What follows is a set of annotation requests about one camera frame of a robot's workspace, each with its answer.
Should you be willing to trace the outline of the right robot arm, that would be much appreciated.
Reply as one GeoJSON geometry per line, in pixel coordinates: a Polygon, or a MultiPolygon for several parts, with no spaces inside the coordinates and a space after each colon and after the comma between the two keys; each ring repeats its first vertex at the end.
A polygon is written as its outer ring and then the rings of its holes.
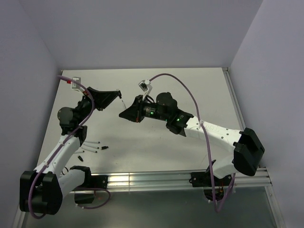
{"type": "Polygon", "coordinates": [[[191,173],[189,182],[193,187],[227,186],[236,172],[255,176],[265,152],[254,130],[233,130],[201,122],[197,116],[179,109],[169,92],[158,94],[154,103],[138,95],[119,117],[134,123],[140,123],[145,117],[165,121],[173,134],[205,140],[224,149],[226,156],[212,160],[205,171],[191,173]]]}

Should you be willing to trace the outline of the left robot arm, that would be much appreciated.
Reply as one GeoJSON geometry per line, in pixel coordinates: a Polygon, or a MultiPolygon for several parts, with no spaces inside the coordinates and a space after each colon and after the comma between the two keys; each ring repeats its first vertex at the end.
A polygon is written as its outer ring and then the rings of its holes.
{"type": "Polygon", "coordinates": [[[86,140],[87,126],[84,125],[94,110],[102,111],[121,92],[98,91],[88,87],[75,108],[62,107],[57,118],[62,133],[56,147],[47,158],[32,171],[20,177],[19,208],[41,218],[55,215],[63,198],[73,190],[95,190],[98,186],[86,166],[73,166],[63,175],[62,171],[72,155],[86,140]]]}

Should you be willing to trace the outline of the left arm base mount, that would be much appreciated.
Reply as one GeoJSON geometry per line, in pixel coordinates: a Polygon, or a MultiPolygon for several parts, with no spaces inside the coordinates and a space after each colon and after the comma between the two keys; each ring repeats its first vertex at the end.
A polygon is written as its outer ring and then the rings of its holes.
{"type": "Polygon", "coordinates": [[[84,208],[104,206],[111,198],[111,193],[107,190],[107,184],[107,175],[92,175],[88,183],[73,189],[75,191],[75,204],[84,208]]]}

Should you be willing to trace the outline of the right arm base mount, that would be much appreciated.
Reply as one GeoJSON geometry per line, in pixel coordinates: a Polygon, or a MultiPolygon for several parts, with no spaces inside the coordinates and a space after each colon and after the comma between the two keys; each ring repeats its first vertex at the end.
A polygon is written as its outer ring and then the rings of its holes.
{"type": "MultiPolygon", "coordinates": [[[[203,192],[204,192],[205,197],[208,200],[213,201],[210,171],[191,172],[190,175],[191,175],[191,178],[189,179],[189,183],[192,185],[192,187],[194,187],[194,188],[210,187],[210,189],[204,190],[203,192]]],[[[217,177],[214,177],[216,201],[223,199],[224,186],[227,184],[229,184],[229,179],[227,179],[227,178],[219,179],[217,177]]]]}

